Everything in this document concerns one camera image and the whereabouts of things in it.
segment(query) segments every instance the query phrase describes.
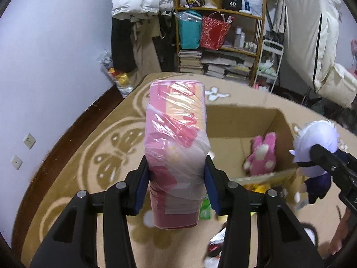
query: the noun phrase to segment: beige patterned rug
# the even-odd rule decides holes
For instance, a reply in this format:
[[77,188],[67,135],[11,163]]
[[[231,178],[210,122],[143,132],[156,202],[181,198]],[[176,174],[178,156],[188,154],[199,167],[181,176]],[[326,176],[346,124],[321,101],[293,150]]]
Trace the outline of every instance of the beige patterned rug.
[[[143,136],[146,105],[149,101],[149,86],[155,79],[172,78],[200,80],[213,96],[206,97],[207,105],[234,104],[240,106],[264,106],[280,109],[287,122],[303,125],[313,120],[323,119],[302,106],[274,95],[202,75],[180,75],[177,73],[154,73],[130,94],[86,139],[82,146],[60,173],[44,197],[24,243],[21,260],[29,267],[31,259],[66,204],[80,189],[90,193],[104,191],[114,183],[124,180],[126,174],[138,167],[144,154]],[[338,126],[338,130],[354,156],[357,140],[354,135]],[[222,143],[211,141],[211,150],[216,153],[214,160],[220,168]],[[225,151],[228,161],[234,164],[235,150]],[[336,205],[344,210],[337,199],[338,189],[333,186],[324,200],[313,206],[304,207],[297,214],[301,221],[317,227],[321,242],[330,241],[339,222]],[[221,223],[215,217],[199,221],[199,224],[185,230],[160,230],[147,227],[143,223],[145,213],[150,210],[149,197],[144,208],[136,217],[128,217],[133,252],[138,268],[191,268],[203,267],[202,257],[209,239],[216,234]],[[252,218],[251,267],[256,263],[256,229]],[[105,267],[102,239],[102,216],[98,221],[98,266]]]

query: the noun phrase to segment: white-haired plush doll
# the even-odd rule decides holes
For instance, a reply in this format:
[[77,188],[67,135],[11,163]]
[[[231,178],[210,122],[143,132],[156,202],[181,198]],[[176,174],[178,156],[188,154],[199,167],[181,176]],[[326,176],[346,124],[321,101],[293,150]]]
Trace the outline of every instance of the white-haired plush doll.
[[297,133],[293,142],[295,150],[290,150],[290,153],[295,156],[293,162],[299,165],[298,173],[309,177],[302,184],[300,192],[307,191],[309,203],[313,204],[317,198],[323,199],[329,191],[331,176],[311,161],[310,149],[313,145],[320,144],[331,153],[335,153],[340,144],[340,136],[335,125],[327,120],[313,121],[301,129],[298,127],[294,129]]

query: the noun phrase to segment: pink box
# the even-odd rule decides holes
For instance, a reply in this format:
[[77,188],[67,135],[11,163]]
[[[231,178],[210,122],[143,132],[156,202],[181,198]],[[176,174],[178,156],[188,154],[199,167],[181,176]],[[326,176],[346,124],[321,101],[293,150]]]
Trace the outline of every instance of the pink box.
[[195,226],[206,193],[204,86],[199,81],[156,81],[146,112],[145,155],[154,223],[162,229]]

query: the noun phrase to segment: cardboard box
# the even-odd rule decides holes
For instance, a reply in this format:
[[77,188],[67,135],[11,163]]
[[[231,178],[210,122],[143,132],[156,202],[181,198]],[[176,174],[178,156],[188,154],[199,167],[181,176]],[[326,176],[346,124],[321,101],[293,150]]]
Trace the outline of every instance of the cardboard box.
[[[215,153],[214,164],[226,172],[231,180],[241,185],[269,182],[280,184],[295,172],[292,163],[293,135],[283,113],[278,109],[243,107],[237,105],[207,105],[207,134],[211,150]],[[277,135],[275,172],[247,176],[242,166],[251,154],[251,140],[258,135],[275,132]]]
[[239,12],[242,9],[242,0],[223,0],[222,8]]

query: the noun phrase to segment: wall outlet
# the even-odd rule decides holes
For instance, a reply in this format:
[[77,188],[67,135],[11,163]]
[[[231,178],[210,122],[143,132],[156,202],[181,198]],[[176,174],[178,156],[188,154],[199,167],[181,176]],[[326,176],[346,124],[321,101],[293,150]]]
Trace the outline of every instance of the wall outlet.
[[20,166],[22,164],[22,160],[20,159],[19,156],[14,155],[14,157],[11,159],[11,164],[17,169],[20,169]]
[[25,145],[31,149],[32,146],[36,143],[36,139],[29,133],[24,139]]

